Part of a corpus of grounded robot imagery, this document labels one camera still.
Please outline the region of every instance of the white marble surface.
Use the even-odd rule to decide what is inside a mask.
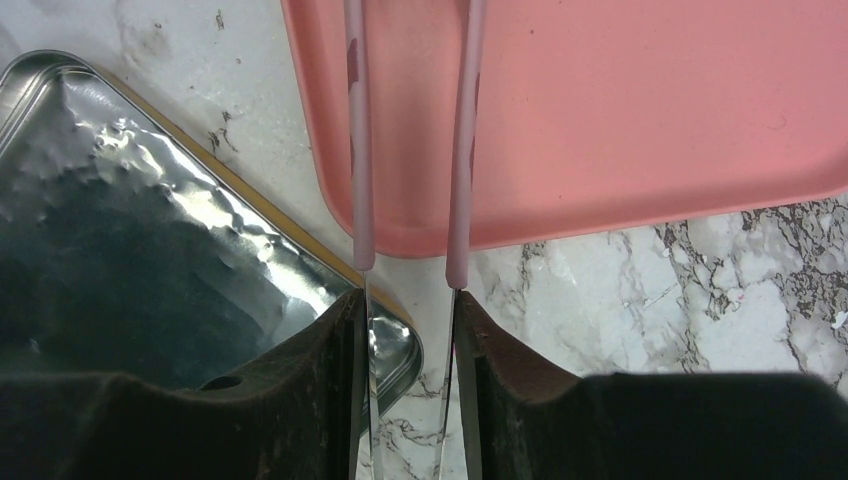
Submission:
[[[203,144],[226,127],[232,145],[219,157],[349,259],[318,190],[277,0],[6,0],[0,65],[38,48],[100,64]],[[840,197],[479,252],[471,290],[500,325],[578,374],[803,370],[848,395],[846,207]],[[427,478],[432,466],[443,272],[443,259],[378,259],[378,280],[415,318],[427,355],[419,384],[386,415],[388,478]],[[457,408],[447,478],[465,477]]]

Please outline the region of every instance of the metal tray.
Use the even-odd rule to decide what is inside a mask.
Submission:
[[[38,51],[0,80],[0,373],[199,387],[360,281],[107,73]],[[423,358],[405,312],[377,299],[385,410]]]

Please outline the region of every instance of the pink tray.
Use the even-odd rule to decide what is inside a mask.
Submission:
[[[351,231],[341,1],[282,0],[315,165]],[[444,253],[463,0],[368,0],[377,249]],[[848,188],[848,1],[491,0],[475,248]]]

